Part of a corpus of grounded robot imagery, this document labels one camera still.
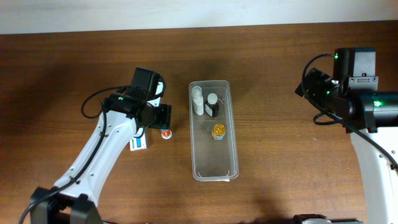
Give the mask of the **white spray bottle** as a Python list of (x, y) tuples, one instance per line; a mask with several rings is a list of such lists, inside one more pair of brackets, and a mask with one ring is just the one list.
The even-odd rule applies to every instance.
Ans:
[(201, 116), (204, 114), (204, 101), (203, 101), (203, 93), (202, 89), (199, 86), (194, 86), (191, 91), (192, 100), (193, 100), (193, 109), (196, 114)]

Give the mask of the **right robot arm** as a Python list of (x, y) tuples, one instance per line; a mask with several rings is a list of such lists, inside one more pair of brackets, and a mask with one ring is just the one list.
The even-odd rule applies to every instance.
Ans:
[(358, 158), (369, 223), (397, 223), (397, 93), (380, 91), (376, 50), (338, 48), (333, 74), (307, 63), (295, 93), (350, 135)]

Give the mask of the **orange tablet tube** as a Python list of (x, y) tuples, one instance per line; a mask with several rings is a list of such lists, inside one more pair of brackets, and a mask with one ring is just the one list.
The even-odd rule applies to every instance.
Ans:
[(161, 129), (161, 136), (164, 139), (170, 139), (172, 137), (172, 131), (170, 129)]

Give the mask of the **dark bottle white cap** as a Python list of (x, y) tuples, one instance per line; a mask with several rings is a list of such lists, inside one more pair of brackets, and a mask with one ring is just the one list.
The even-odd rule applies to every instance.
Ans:
[(205, 101), (205, 111), (211, 117), (217, 117), (219, 113), (218, 97), (215, 93), (210, 93)]

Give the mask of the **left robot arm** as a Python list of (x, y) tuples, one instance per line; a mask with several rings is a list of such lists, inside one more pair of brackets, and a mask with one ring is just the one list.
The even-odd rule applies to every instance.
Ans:
[(97, 209), (103, 185), (124, 147), (146, 129), (168, 129), (171, 107), (160, 103), (164, 91), (113, 88), (95, 117), (93, 134), (70, 168), (51, 189), (36, 188), (26, 217), (31, 223), (103, 223)]

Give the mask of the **small jar gold lid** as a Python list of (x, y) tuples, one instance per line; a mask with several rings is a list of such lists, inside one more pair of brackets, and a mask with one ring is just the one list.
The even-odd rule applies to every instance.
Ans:
[(214, 125), (211, 135), (215, 140), (222, 140), (225, 134), (226, 128), (223, 124)]

